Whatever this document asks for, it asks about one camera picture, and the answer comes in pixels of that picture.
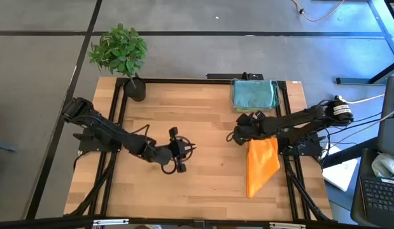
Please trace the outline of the black laptop keyboard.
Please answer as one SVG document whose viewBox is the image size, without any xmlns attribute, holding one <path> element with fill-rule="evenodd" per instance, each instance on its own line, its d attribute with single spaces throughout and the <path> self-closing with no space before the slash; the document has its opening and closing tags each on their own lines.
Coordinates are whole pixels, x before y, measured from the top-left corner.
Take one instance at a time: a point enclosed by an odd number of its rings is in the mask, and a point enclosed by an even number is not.
<svg viewBox="0 0 394 229">
<path fill-rule="evenodd" d="M 394 179 L 377 177 L 372 162 L 378 153 L 363 149 L 351 219 L 362 226 L 394 229 Z"/>
</svg>

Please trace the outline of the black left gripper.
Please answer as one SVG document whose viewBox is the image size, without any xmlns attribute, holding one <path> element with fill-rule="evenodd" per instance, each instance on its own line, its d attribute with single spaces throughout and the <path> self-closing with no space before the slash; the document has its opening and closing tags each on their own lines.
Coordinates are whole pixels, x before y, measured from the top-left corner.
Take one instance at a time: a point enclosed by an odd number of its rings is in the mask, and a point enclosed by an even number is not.
<svg viewBox="0 0 394 229">
<path fill-rule="evenodd" d="M 171 161 L 176 160 L 176 170 L 178 173 L 186 172 L 185 161 L 189 160 L 196 149 L 195 143 L 192 143 L 186 137 L 178 134 L 178 128 L 173 127 L 169 130 L 170 143 L 167 148 L 171 151 Z"/>
</svg>

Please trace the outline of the orange microfiber towel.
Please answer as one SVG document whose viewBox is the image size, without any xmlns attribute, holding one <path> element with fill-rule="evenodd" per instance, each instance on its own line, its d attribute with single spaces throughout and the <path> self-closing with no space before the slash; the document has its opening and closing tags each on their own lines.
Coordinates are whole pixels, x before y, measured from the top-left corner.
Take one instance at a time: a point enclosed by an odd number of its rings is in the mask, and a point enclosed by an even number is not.
<svg viewBox="0 0 394 229">
<path fill-rule="evenodd" d="M 253 198 L 280 169 L 278 140 L 275 137 L 251 140 L 246 158 L 246 195 Z"/>
</svg>

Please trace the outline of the silver metal bracket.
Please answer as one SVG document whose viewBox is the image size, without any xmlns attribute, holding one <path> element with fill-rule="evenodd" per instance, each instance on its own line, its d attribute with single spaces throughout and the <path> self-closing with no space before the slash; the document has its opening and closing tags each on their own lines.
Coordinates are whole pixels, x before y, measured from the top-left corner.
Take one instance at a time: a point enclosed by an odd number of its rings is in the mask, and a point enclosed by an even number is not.
<svg viewBox="0 0 394 229">
<path fill-rule="evenodd" d="M 129 222 L 129 219 L 95 219 L 92 226 L 127 225 Z"/>
<path fill-rule="evenodd" d="M 306 225 L 296 223 L 270 222 L 270 229 L 307 229 Z"/>
</svg>

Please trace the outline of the light blue microfiber towel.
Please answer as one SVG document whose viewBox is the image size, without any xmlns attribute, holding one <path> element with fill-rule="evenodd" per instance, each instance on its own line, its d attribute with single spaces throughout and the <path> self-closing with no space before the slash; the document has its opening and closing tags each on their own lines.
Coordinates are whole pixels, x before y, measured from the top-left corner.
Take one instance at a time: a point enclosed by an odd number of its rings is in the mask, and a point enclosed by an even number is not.
<svg viewBox="0 0 394 229">
<path fill-rule="evenodd" d="M 272 81 L 236 80 L 232 87 L 232 102 L 236 108 L 271 108 L 276 103 Z"/>
</svg>

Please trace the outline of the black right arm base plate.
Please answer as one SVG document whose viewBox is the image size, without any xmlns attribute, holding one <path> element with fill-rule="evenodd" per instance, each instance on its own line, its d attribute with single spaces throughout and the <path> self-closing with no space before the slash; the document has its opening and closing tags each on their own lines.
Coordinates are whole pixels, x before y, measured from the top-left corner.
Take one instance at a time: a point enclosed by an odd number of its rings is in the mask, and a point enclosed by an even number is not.
<svg viewBox="0 0 394 229">
<path fill-rule="evenodd" d="M 320 156 L 322 147 L 320 141 L 325 137 L 318 134 L 310 134 L 291 141 L 288 137 L 278 137 L 278 151 L 286 156 Z"/>
</svg>

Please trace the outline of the black plant pot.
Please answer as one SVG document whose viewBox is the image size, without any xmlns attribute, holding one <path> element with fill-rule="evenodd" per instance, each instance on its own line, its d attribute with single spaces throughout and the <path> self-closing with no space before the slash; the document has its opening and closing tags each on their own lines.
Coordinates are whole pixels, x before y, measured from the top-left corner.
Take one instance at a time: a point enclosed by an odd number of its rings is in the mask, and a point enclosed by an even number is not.
<svg viewBox="0 0 394 229">
<path fill-rule="evenodd" d="M 133 78 L 125 83 L 123 92 L 126 97 L 141 102 L 146 98 L 146 83 L 141 78 Z"/>
</svg>

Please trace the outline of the green microfiber towel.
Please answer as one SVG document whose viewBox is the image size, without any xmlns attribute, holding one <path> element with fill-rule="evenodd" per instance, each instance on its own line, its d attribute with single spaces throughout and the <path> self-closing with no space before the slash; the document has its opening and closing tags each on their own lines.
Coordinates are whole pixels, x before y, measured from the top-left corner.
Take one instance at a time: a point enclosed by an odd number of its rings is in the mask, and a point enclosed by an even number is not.
<svg viewBox="0 0 394 229">
<path fill-rule="evenodd" d="M 257 111 L 261 111 L 261 112 L 269 112 L 272 110 L 272 107 L 269 108 L 241 108 L 241 107 L 235 107 L 234 111 L 236 113 L 250 113 L 250 112 L 257 112 Z"/>
</svg>

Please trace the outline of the grey flat monitor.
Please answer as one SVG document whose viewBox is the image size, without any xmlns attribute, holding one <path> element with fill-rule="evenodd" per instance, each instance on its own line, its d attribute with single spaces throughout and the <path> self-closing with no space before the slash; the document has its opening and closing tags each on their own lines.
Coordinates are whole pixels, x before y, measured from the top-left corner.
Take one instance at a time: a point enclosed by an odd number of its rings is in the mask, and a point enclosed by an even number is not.
<svg viewBox="0 0 394 229">
<path fill-rule="evenodd" d="M 381 117 L 394 111 L 394 76 L 387 79 Z M 394 114 L 379 124 L 377 136 L 377 149 L 382 153 L 394 156 Z"/>
</svg>

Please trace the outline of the black bar behind table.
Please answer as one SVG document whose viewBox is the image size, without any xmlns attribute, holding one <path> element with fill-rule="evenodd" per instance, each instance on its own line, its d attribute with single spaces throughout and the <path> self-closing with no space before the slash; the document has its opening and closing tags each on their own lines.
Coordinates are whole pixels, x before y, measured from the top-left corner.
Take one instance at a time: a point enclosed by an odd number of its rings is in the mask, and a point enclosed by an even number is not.
<svg viewBox="0 0 394 229">
<path fill-rule="evenodd" d="M 206 78 L 210 80 L 264 80 L 262 74 L 258 73 L 208 73 Z"/>
</svg>

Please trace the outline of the white flat box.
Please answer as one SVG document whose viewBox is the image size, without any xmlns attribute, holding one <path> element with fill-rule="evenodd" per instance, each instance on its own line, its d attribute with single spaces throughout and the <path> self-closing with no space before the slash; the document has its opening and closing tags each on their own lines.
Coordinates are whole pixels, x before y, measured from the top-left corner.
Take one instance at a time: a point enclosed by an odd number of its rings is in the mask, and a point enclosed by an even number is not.
<svg viewBox="0 0 394 229">
<path fill-rule="evenodd" d="M 347 191 L 357 164 L 357 159 L 351 159 L 331 167 L 323 168 L 323 178 L 341 191 Z"/>
</svg>

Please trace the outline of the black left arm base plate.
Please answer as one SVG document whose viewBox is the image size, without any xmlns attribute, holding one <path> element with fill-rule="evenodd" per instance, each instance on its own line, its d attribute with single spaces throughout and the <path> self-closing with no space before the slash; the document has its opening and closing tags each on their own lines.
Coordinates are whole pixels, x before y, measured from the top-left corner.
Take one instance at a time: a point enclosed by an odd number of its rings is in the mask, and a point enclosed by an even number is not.
<svg viewBox="0 0 394 229">
<path fill-rule="evenodd" d="M 80 145 L 78 147 L 78 150 L 82 153 L 87 153 L 91 151 L 120 151 L 122 147 L 122 144 L 120 142 L 112 140 L 110 138 L 107 138 L 106 142 L 96 139 L 95 134 L 91 132 L 88 128 L 84 128 L 82 133 L 74 133 L 73 137 L 79 140 Z"/>
</svg>

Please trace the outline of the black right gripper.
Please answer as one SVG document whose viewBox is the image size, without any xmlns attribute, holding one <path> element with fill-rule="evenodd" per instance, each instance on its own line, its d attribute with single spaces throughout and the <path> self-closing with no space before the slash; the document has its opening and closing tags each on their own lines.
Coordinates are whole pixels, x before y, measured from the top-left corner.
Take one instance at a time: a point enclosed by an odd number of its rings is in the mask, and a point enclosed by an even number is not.
<svg viewBox="0 0 394 229">
<path fill-rule="evenodd" d="M 251 140 L 264 138 L 262 120 L 266 117 L 264 113 L 243 113 L 237 120 L 232 138 L 240 146 Z"/>
</svg>

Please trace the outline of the clear plastic bin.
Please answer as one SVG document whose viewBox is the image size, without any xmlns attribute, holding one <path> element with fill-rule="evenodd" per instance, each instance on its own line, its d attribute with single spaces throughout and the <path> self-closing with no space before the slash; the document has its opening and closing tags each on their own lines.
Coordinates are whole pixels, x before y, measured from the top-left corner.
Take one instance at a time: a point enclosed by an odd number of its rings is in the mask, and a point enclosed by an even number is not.
<svg viewBox="0 0 394 229">
<path fill-rule="evenodd" d="M 279 86 L 272 80 L 232 79 L 230 100 L 238 113 L 268 112 L 280 104 Z"/>
</svg>

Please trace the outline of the black aluminium table frame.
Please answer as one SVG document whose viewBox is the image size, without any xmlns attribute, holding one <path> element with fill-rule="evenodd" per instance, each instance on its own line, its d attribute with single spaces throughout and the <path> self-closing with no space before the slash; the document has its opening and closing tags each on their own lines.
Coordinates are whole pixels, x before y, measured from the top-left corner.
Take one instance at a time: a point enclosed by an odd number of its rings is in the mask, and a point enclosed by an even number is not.
<svg viewBox="0 0 394 229">
<path fill-rule="evenodd" d="M 101 78 L 94 109 L 128 132 L 149 125 L 147 136 L 169 142 L 169 129 L 195 143 L 184 173 L 164 174 L 160 165 L 120 151 L 93 151 L 81 157 L 73 174 L 64 212 L 109 218 L 293 221 L 304 209 L 289 193 L 284 169 L 258 192 L 246 196 L 246 147 L 226 140 L 237 119 L 227 80 L 146 80 L 146 99 L 124 96 L 122 78 Z"/>
</svg>

